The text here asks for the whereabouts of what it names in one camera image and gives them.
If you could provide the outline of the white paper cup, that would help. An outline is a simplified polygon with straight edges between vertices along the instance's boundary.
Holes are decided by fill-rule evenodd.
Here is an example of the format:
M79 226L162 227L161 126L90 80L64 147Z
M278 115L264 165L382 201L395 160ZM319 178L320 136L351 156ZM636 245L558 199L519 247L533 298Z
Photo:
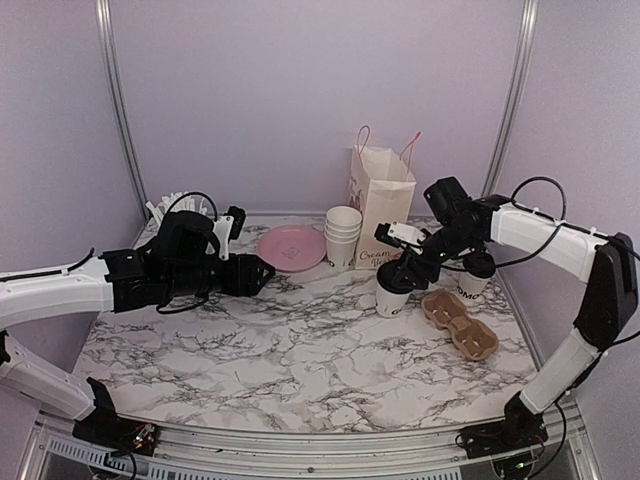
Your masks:
M384 318L396 317L409 299L410 293L394 293L378 285L376 288L376 312Z
M461 272L454 293L463 302L476 302L485 290L491 278L475 276L469 272Z

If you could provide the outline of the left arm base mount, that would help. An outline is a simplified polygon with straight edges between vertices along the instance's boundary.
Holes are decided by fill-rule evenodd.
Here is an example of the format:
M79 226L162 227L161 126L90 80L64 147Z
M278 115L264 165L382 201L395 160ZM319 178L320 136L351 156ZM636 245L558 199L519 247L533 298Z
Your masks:
M122 454L151 457L157 445L158 426L119 416L106 386L91 377L87 382L94 394L94 409L85 419L74 422L72 436Z

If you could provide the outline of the black cup lid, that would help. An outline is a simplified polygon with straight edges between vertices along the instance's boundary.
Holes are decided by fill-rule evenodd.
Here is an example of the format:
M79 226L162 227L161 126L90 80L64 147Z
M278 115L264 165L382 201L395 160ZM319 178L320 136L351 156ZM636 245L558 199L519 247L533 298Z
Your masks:
M496 263L488 252L471 252L464 256L463 268L474 277L489 279L496 272Z
M376 273L377 285L384 291L395 295L410 294L414 285L410 280L405 279L401 268L396 261L389 261L381 265Z

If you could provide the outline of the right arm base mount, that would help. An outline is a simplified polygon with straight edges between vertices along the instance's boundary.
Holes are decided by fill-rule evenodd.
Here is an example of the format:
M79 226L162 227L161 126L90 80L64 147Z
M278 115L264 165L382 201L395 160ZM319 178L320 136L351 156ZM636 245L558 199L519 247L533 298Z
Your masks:
M504 419L462 428L456 444L469 459L542 445L549 438L543 414L532 413L514 395L504 407Z

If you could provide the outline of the brown cardboard cup carrier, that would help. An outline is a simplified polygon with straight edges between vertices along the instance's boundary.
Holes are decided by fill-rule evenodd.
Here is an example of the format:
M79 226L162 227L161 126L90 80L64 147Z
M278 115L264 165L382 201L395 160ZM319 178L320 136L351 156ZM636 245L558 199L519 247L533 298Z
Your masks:
M496 334L485 323L472 318L455 294L443 289L427 293L421 308L438 330L449 332L454 347L466 360L484 361L498 349Z

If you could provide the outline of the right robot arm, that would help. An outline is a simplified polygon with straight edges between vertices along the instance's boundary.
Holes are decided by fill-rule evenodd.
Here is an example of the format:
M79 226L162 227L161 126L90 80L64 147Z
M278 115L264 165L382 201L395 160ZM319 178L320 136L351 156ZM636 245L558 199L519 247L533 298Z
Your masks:
M376 310L392 317L415 290L435 283L447 261L460 258L465 271L480 276L499 264L486 254L496 243L523 252L523 260L541 258L585 284L585 294L569 336L534 379L505 406L495 438L515 448L534 431L534 421L570 388L588 377L600 357L623 343L620 333L636 312L639 289L632 240L607 235L554 218L493 194L473 199L454 177L436 181L424 197L441 227L435 233L393 222L376 228L375 237L401 249L396 260L376 273Z

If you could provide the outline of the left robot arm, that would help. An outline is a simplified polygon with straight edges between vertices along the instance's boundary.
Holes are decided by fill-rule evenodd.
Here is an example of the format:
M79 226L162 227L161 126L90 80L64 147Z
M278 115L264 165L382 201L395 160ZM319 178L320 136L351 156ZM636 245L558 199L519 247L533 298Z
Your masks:
M106 387L78 378L29 351L7 329L30 321L75 313L123 313L192 297L198 305L213 293L252 297L273 278L273 266L255 254L233 254L243 210L232 207L213 220L193 211L164 215L158 231L136 249L88 255L70 266L32 270L1 278L1 382L47 404L106 445L125 438Z

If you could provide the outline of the paper takeout bag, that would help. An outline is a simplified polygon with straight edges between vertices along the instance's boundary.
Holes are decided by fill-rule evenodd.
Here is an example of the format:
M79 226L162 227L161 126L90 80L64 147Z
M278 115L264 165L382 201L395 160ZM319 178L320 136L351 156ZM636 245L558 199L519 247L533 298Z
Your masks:
M360 128L353 146L349 206L362 215L362 225L355 252L355 267L374 270L396 259L400 250L375 239L380 224L407 220L417 184L411 171L418 139L413 138L401 152L367 144L371 129Z

